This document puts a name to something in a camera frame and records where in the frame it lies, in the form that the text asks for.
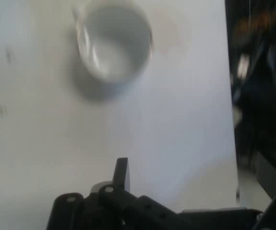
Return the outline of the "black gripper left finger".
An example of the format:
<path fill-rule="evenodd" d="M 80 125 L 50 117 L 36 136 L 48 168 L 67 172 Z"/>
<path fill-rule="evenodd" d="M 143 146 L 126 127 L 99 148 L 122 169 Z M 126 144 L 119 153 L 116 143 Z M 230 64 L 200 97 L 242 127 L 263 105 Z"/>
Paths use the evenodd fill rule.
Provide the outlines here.
<path fill-rule="evenodd" d="M 182 230 L 180 216 L 146 197 L 129 192 L 127 158 L 116 161 L 113 178 L 88 197 L 79 193 L 58 196 L 48 230 Z"/>

